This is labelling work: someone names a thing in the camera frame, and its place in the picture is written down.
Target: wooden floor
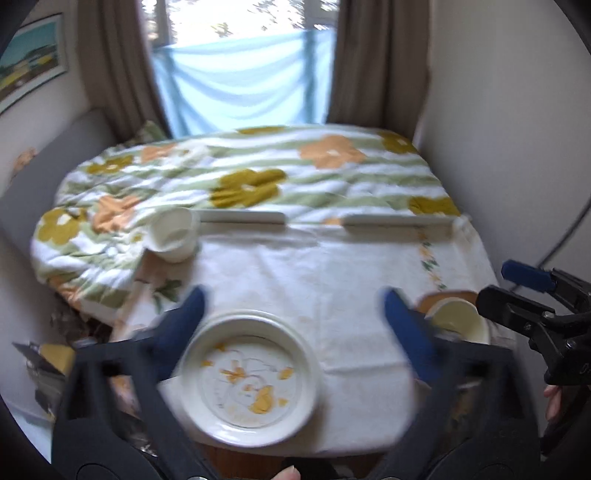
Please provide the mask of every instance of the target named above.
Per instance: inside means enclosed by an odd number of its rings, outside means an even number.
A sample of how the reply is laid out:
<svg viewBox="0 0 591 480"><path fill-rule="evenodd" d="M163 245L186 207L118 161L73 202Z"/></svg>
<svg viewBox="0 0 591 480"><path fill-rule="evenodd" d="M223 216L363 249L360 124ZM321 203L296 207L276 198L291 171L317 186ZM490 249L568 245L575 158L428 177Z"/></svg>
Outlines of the wooden floor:
<svg viewBox="0 0 591 480"><path fill-rule="evenodd" d="M251 453L231 452L220 448L202 445L209 461L227 478L254 478L270 480L281 468L281 457L267 457ZM382 454L360 455L330 459L331 462L347 465L357 478L364 478L374 465L382 458Z"/></svg>

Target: framed picture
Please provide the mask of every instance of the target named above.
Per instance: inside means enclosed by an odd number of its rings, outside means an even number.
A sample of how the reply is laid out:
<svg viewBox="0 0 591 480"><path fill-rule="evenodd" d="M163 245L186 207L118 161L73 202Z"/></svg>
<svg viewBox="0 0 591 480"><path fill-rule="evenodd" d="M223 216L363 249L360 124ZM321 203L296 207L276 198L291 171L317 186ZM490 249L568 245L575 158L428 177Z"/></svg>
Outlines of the framed picture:
<svg viewBox="0 0 591 480"><path fill-rule="evenodd" d="M67 72L63 16L21 27L0 57L0 114L29 92Z"/></svg>

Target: floral blanket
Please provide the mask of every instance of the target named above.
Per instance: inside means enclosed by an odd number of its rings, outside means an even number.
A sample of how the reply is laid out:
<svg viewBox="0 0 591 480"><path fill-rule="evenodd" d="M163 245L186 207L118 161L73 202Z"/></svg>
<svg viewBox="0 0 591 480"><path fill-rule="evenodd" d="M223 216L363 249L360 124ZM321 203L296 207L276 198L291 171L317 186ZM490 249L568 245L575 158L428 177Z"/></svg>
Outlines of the floral blanket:
<svg viewBox="0 0 591 480"><path fill-rule="evenodd" d="M32 240L38 279L112 324L144 253L143 228L170 206L328 224L357 213L459 214L393 132L307 125L203 135L106 151L68 174Z"/></svg>

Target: curtain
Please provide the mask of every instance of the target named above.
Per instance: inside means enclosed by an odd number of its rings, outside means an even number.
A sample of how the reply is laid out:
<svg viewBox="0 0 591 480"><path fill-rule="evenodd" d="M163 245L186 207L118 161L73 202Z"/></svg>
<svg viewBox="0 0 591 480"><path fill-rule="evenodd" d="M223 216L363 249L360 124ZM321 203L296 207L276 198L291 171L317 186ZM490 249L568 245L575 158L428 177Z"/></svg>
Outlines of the curtain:
<svg viewBox="0 0 591 480"><path fill-rule="evenodd" d="M156 49L173 135L324 122L334 50L333 30Z"/></svg>
<svg viewBox="0 0 591 480"><path fill-rule="evenodd" d="M93 107L101 108L120 141L146 120L168 125L152 71L140 0L78 2L78 57Z"/></svg>
<svg viewBox="0 0 591 480"><path fill-rule="evenodd" d="M328 122L414 135L428 85L429 0L341 0Z"/></svg>

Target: blue clamp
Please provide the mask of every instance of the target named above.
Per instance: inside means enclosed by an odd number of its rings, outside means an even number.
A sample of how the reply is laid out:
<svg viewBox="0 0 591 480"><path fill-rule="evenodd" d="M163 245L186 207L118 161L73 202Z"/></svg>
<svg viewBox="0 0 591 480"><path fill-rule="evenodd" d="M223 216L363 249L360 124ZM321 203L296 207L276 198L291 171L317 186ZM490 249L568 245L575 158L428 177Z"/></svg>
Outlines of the blue clamp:
<svg viewBox="0 0 591 480"><path fill-rule="evenodd" d="M206 294L195 287L185 301L168 311L154 330L152 359L158 380L170 378L206 311Z"/></svg>
<svg viewBox="0 0 591 480"><path fill-rule="evenodd" d="M556 289L556 282L550 272L515 260L503 263L501 275L505 280L542 293L550 293Z"/></svg>
<svg viewBox="0 0 591 480"><path fill-rule="evenodd" d="M432 384L439 378L441 366L424 315L410 310L391 289L384 298L384 315L419 379Z"/></svg>

